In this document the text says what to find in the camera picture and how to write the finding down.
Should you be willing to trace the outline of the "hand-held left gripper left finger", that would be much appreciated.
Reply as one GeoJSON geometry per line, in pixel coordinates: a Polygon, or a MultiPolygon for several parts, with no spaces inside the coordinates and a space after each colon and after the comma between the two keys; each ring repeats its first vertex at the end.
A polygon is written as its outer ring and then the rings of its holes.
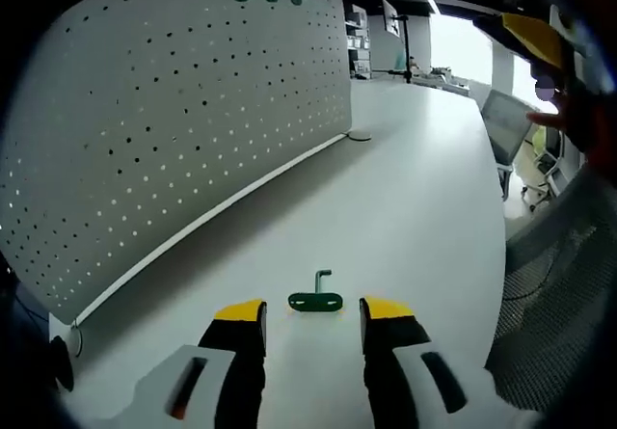
{"type": "Polygon", "coordinates": [[[196,345],[184,345],[135,388],[131,428],[256,428],[265,388],[267,303],[219,310],[196,345]]]}

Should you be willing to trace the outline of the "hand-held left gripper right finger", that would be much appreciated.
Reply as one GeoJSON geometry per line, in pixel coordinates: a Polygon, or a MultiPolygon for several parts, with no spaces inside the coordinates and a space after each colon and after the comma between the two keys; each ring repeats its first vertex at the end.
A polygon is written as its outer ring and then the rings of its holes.
{"type": "Polygon", "coordinates": [[[359,300],[363,382],[376,428],[473,428],[463,384],[404,304],[359,300]]]}

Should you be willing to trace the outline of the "person's right hand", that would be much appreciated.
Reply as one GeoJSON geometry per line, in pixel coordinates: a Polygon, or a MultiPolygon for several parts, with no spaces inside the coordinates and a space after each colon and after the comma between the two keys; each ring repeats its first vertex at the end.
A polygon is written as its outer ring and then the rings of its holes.
{"type": "Polygon", "coordinates": [[[556,108],[556,114],[530,112],[526,118],[536,125],[550,127],[566,134],[574,133],[577,128],[577,113],[580,102],[568,94],[557,92],[550,100],[556,108]]]}

